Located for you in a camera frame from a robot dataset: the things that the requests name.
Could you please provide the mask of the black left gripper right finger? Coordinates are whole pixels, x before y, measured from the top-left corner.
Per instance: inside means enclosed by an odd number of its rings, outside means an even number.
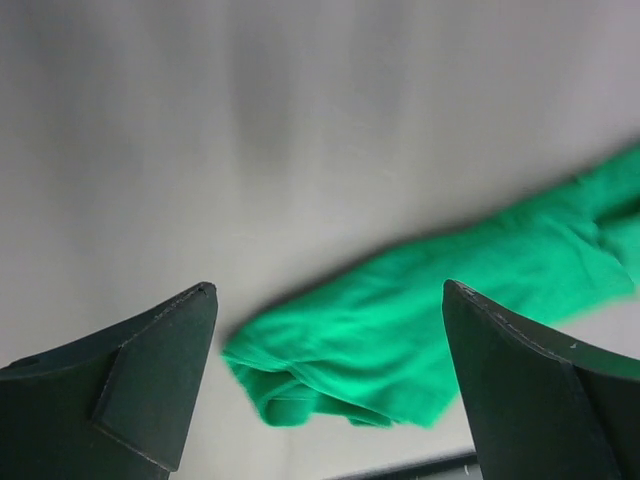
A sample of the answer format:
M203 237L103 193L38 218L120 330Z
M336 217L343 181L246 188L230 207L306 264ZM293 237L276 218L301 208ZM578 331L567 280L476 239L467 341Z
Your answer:
M457 281L443 319L486 479L636 479L639 362Z

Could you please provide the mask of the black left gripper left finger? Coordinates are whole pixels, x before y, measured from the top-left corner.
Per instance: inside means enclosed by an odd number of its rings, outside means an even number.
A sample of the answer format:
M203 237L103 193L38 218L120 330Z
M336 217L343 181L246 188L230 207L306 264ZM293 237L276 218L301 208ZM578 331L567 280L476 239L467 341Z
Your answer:
M167 479L179 468L217 318L201 282L1 370L4 479Z

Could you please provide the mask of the green t shirt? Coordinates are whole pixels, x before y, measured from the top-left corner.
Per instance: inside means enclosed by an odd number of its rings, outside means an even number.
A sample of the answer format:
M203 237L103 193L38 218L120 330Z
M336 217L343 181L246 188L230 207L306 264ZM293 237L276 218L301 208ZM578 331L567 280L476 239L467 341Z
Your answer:
M456 280L553 325L639 289L639 150L463 231L393 247L243 325L223 358L259 417L430 427L459 388L442 316Z

